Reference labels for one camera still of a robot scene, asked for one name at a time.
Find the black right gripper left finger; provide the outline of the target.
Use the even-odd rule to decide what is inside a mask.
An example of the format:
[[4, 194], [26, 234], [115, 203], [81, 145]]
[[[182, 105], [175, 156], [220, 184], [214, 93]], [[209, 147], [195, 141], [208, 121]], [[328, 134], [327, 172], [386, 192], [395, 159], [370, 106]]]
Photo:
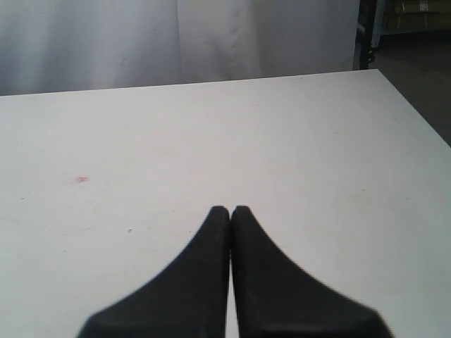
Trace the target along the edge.
[[164, 270], [92, 315], [79, 337], [224, 337], [229, 273], [230, 216], [214, 206]]

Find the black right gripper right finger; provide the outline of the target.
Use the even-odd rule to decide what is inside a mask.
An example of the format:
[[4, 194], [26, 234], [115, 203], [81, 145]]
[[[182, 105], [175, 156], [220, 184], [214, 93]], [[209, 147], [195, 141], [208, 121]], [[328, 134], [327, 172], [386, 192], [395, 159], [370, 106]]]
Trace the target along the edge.
[[379, 314], [306, 273], [251, 209], [231, 217], [231, 263], [241, 337], [389, 337]]

